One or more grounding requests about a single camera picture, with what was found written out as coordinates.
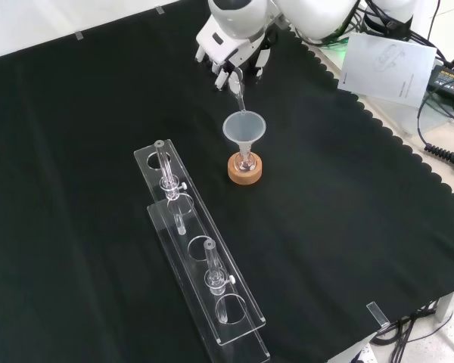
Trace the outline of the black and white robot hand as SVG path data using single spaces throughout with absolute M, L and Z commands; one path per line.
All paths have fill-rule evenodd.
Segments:
M 196 36 L 198 43 L 195 59 L 198 63 L 208 63 L 216 76 L 214 87 L 221 91 L 228 85 L 232 72 L 240 70 L 244 83 L 255 84 L 265 73 L 271 55 L 271 47 L 277 42 L 277 32 L 273 29 L 258 39 L 233 39 L 225 33 L 213 17 L 209 17 Z

